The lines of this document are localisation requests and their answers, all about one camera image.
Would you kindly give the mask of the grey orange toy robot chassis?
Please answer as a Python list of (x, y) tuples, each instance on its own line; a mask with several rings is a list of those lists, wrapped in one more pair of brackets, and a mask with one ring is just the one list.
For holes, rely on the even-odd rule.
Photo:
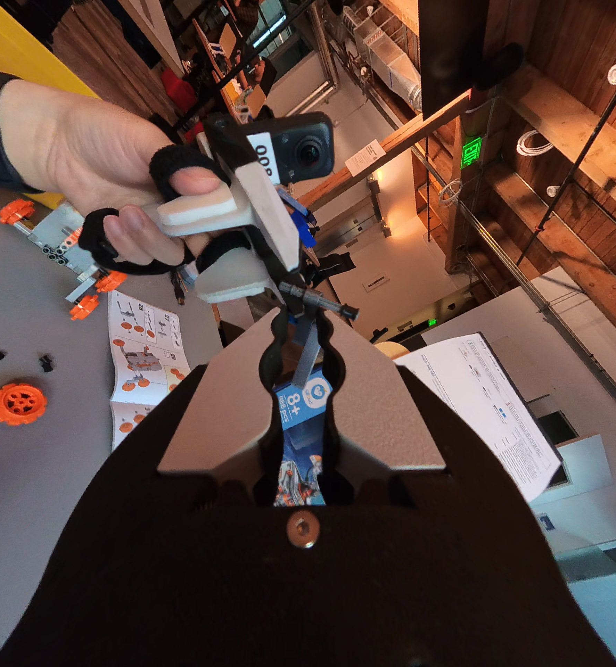
[(79, 246), (84, 218), (70, 204), (60, 204), (39, 222), (31, 221), (35, 211), (33, 201), (15, 199), (0, 209), (0, 223), (18, 229), (48, 260), (76, 275), (77, 285), (66, 300), (72, 304), (71, 320), (84, 320), (97, 308), (99, 295), (119, 288), (127, 274), (98, 267)]

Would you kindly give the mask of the white printed sheet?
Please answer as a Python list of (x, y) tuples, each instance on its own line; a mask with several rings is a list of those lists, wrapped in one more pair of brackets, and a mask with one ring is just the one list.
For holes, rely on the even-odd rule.
[(438, 341), (394, 362), (479, 436), (527, 503), (544, 493), (561, 458), (481, 333)]

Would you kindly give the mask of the row of blue bins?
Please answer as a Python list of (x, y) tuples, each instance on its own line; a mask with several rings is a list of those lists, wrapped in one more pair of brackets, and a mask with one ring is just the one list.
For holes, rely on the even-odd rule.
[(319, 230), (317, 221), (304, 205), (300, 204), (288, 190), (282, 186), (277, 188), (283, 203), (289, 208), (290, 217), (298, 231), (299, 238), (307, 249), (312, 249), (316, 245), (314, 235)]

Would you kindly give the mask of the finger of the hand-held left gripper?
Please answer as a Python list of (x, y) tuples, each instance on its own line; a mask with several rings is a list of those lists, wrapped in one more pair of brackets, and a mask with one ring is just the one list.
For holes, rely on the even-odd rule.
[(298, 230), (265, 169), (259, 163), (248, 163), (237, 167), (234, 179), (253, 208), (254, 221), (246, 229), (272, 285), (278, 289), (287, 282), (305, 288)]

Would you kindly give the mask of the grey beam axle assembly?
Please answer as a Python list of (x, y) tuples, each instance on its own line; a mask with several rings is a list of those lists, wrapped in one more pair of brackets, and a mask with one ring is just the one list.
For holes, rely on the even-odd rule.
[(293, 342), (303, 346), (301, 357), (296, 366), (292, 386), (303, 390), (310, 378), (312, 369), (320, 351), (317, 316), (321, 310), (336, 313), (347, 320), (355, 321), (360, 313), (359, 308), (348, 304), (337, 304), (330, 301), (320, 291), (311, 288), (300, 288), (287, 281), (279, 283), (279, 290), (286, 296), (299, 299), (304, 305), (304, 313), (296, 318), (295, 337)]

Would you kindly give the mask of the white wall notice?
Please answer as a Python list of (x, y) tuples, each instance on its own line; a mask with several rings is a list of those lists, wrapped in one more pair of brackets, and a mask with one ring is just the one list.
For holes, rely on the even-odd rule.
[(374, 139), (352, 157), (345, 161), (345, 167), (349, 173), (354, 177), (365, 172), (377, 162), (381, 157), (386, 155), (386, 151), (380, 145), (379, 141)]

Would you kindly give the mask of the black jacket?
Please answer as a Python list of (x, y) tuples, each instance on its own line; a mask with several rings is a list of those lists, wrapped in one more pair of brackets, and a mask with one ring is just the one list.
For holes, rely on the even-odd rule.
[(314, 277), (312, 279), (313, 288), (316, 288), (324, 280), (329, 279), (335, 275), (356, 269), (356, 266), (349, 252), (344, 254), (329, 254), (321, 258), (319, 261), (320, 264), (316, 268)]

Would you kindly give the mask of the person's left hand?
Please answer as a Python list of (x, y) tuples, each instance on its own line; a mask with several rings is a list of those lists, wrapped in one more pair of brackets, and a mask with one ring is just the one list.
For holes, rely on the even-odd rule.
[(149, 165), (171, 146), (155, 125), (100, 99), (14, 79), (0, 93), (3, 147), (22, 181), (61, 193), (81, 214), (112, 207), (104, 218), (121, 261), (178, 265), (199, 256), (209, 233), (170, 238), (143, 210), (160, 201)]

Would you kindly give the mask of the orange spoked wheel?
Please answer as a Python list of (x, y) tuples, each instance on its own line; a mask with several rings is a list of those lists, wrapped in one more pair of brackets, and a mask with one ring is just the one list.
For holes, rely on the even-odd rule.
[(40, 389), (29, 384), (7, 384), (0, 388), (0, 423), (25, 426), (41, 418), (47, 399)]

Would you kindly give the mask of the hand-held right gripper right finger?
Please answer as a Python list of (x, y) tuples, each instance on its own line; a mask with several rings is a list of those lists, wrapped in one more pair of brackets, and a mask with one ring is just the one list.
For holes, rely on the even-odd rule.
[(319, 487), (325, 503), (353, 503), (370, 482), (443, 472), (446, 463), (394, 361), (336, 314), (319, 314), (322, 372), (332, 387)]

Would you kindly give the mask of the red bin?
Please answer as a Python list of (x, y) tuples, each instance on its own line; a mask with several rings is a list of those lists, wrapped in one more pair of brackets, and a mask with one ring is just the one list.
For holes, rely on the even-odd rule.
[(197, 103), (198, 98), (191, 84), (177, 77), (171, 69), (162, 71), (161, 82), (166, 95), (181, 114), (187, 113)]

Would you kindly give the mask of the silver ventilation duct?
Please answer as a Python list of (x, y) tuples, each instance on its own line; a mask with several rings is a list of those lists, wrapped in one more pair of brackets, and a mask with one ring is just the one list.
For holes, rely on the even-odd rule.
[(359, 19), (344, 6), (340, 18), (363, 60), (397, 96), (415, 111), (422, 112), (420, 72), (410, 57), (370, 17)]

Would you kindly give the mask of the black wall screen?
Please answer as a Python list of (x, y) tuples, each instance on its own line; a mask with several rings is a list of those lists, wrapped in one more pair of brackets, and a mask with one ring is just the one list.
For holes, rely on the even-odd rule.
[(483, 58), (488, 1), (419, 1), (422, 114), (469, 90)]

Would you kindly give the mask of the grey desk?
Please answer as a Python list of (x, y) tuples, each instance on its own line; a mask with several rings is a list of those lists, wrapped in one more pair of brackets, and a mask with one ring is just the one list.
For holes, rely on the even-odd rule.
[[(16, 195), (0, 190), (0, 209)], [(26, 382), (48, 400), (30, 425), (0, 423), (0, 648), (28, 605), (70, 513), (112, 446), (114, 369), (107, 295), (83, 321), (76, 284), (15, 228), (0, 223), (0, 388)], [(48, 354), (54, 371), (38, 361)]]

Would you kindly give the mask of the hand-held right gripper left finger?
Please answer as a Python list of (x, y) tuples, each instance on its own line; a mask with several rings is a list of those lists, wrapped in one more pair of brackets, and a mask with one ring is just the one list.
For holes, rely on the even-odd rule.
[(235, 481), (255, 503), (275, 501), (283, 436), (272, 388), (287, 329), (287, 307), (275, 307), (211, 360), (158, 473), (206, 476), (219, 486)]

